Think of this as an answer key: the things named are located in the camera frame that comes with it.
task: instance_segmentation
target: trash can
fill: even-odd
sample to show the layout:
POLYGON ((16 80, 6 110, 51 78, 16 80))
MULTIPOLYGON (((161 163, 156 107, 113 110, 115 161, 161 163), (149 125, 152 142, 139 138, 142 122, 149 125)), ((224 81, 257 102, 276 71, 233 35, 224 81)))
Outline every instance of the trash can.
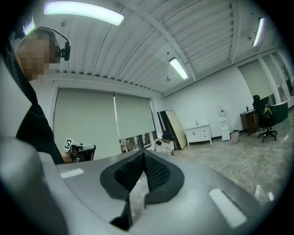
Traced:
POLYGON ((239 136, 238 133, 232 133, 231 134, 231 141, 232 141, 233 144, 236 144, 238 142, 238 136, 239 136))
POLYGON ((232 134, 233 133, 237 133, 238 134, 238 137, 240 136, 240 131, 239 130, 234 130, 233 132, 232 132, 232 134))

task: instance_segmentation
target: floor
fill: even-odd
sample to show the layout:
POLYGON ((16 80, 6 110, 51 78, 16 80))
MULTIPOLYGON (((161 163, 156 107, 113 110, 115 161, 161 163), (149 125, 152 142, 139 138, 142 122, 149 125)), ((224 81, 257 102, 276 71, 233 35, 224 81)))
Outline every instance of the floor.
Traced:
MULTIPOLYGON (((294 110, 288 114, 288 119, 275 125, 277 140, 267 137, 257 138, 258 133, 247 136, 241 133, 239 141, 223 142, 221 139, 203 143, 192 143, 175 154, 186 161, 198 162, 220 172, 237 185, 254 195, 256 185, 261 185, 263 192, 272 192, 277 196, 287 182, 289 168, 293 161, 294 148, 294 110)), ((144 196, 148 193, 148 185, 143 174, 130 193, 133 221, 139 218, 143 211, 144 196)))

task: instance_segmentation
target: fluorescent light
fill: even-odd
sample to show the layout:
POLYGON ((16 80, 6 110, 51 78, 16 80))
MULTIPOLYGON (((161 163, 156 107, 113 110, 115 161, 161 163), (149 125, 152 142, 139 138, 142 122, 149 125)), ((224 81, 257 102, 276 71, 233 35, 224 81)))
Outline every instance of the fluorescent light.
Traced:
POLYGON ((188 75, 186 74, 184 68, 182 67, 182 65, 177 61, 177 59, 174 57, 172 58, 170 61, 170 64, 172 65, 172 67, 175 68, 175 70, 181 75, 181 77, 183 79, 187 79, 188 75))
POLYGON ((92 17, 103 20, 116 26, 120 25, 124 16, 110 9, 88 4, 84 2, 55 1, 46 2, 43 10, 44 15, 71 14, 92 17))
POLYGON ((252 46, 256 46, 258 44, 258 41, 260 39, 261 31, 263 29, 264 23, 265 23, 264 18, 259 18, 257 33, 256 33, 256 36, 255 36, 255 39, 253 41, 253 45, 252 46))
POLYGON ((35 28, 35 24, 34 24, 34 21, 32 20, 32 22, 30 24, 28 24, 28 26, 26 28, 24 28, 24 35, 28 35, 32 30, 33 28, 35 28))

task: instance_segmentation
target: leaning board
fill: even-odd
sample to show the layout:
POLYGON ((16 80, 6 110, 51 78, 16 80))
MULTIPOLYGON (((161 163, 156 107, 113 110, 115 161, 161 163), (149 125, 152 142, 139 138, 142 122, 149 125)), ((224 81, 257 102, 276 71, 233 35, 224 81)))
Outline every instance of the leaning board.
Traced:
POLYGON ((185 132, 178 118, 176 117, 175 112, 174 111, 165 111, 165 112, 175 132, 175 135, 179 141, 181 149, 183 149, 187 145, 187 138, 186 138, 185 132))

